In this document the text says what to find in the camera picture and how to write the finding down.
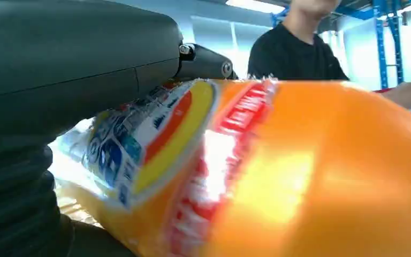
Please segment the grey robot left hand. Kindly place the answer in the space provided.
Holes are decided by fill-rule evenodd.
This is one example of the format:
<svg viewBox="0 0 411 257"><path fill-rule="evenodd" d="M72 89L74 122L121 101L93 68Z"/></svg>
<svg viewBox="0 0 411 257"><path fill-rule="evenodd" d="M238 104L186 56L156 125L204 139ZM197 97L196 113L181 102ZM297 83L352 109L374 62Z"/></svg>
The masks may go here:
<svg viewBox="0 0 411 257"><path fill-rule="evenodd" d="M169 79L233 77L169 16L109 1L0 1L0 152L48 144Z"/></svg>

